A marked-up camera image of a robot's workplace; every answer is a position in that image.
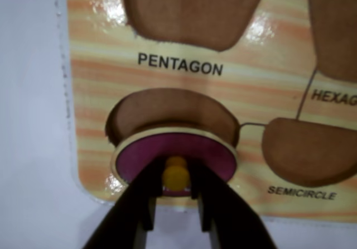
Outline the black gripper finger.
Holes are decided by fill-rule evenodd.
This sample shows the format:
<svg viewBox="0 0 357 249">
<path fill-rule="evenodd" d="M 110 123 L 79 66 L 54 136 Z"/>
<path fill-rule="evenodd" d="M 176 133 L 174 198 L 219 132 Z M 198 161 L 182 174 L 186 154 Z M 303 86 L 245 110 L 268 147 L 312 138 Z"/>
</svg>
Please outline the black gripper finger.
<svg viewBox="0 0 357 249">
<path fill-rule="evenodd" d="M 116 201 L 84 248 L 145 248 L 153 230 L 156 199 L 162 195 L 163 157 L 150 162 Z"/>
<path fill-rule="evenodd" d="M 203 163 L 189 162 L 191 196 L 212 248 L 276 248 L 260 216 Z"/>
</svg>

